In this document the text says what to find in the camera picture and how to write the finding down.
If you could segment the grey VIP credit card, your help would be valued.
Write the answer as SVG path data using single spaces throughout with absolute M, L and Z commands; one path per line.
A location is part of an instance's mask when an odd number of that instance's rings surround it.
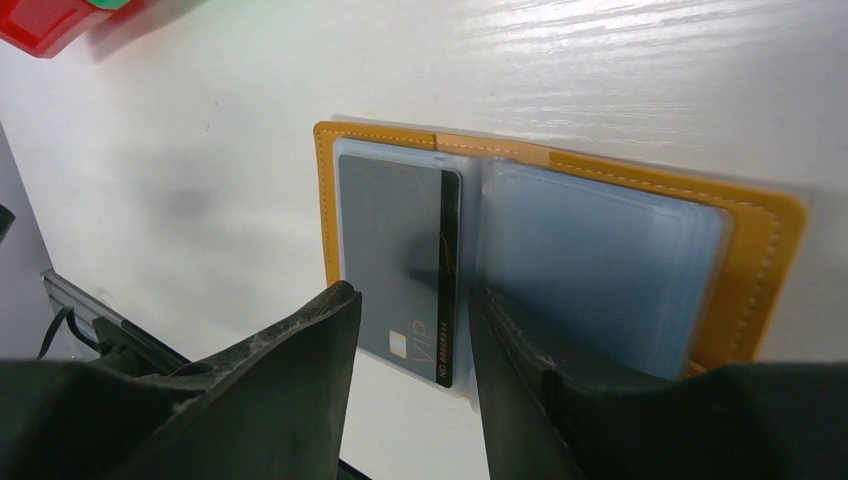
M 353 154 L 337 172 L 343 277 L 363 294 L 360 348 L 452 387 L 460 175 Z

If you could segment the yellow leather card holder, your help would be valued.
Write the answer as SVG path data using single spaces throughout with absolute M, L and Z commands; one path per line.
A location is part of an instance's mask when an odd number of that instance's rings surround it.
M 786 193 L 518 140 L 340 121 L 318 123 L 314 140 L 332 282 L 345 280 L 341 155 L 460 175 L 452 387 L 360 348 L 458 397 L 474 390 L 478 285 L 530 310 L 544 332 L 655 377 L 751 360 L 806 225 Z

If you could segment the red bin with gold card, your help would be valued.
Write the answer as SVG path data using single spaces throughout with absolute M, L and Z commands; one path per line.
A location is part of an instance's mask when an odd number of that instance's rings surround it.
M 145 4 L 129 0 L 1 0 L 1 40 L 33 57 L 53 58 L 83 33 Z

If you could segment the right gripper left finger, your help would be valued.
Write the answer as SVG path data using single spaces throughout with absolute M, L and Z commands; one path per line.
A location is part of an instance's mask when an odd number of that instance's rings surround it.
M 5 479 L 333 479 L 362 295 L 325 289 L 169 375 L 1 364 Z

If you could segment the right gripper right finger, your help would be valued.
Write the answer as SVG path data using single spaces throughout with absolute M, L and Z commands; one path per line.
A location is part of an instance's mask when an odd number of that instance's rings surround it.
M 845 363 L 737 363 L 677 381 L 618 364 L 506 295 L 469 325 L 494 479 L 843 479 Z

